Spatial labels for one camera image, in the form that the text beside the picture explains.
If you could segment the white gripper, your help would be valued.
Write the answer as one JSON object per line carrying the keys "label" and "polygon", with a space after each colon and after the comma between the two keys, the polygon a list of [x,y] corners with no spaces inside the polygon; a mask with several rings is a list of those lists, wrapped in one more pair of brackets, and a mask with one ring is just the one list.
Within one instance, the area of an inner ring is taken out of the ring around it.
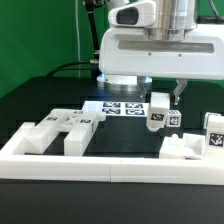
{"label": "white gripper", "polygon": [[175,105],[187,79],[224,80],[224,24],[198,24],[195,0],[137,0],[110,10],[108,20],[100,70],[138,76],[143,102],[150,77],[177,79]]}

